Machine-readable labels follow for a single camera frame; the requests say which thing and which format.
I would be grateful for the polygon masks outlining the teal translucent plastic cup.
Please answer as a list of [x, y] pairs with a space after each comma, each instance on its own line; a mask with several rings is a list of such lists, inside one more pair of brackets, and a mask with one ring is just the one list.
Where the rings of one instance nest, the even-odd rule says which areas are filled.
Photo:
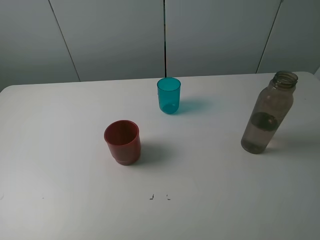
[[174, 114], [180, 104], [181, 82], [174, 77], [165, 77], [157, 82], [159, 108], [166, 114]]

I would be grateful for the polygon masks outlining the smoky translucent plastic bottle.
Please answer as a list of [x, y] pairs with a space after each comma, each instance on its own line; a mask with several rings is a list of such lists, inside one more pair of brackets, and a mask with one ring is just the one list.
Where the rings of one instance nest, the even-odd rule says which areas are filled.
[[261, 154], [291, 109], [298, 76], [290, 71], [278, 71], [255, 103], [241, 146], [252, 154]]

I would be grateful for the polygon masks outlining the red plastic cup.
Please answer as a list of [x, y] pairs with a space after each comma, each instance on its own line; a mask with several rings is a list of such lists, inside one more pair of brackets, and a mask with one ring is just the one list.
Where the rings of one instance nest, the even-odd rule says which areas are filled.
[[118, 120], [104, 131], [104, 140], [112, 157], [123, 166], [134, 164], [141, 155], [140, 130], [130, 120]]

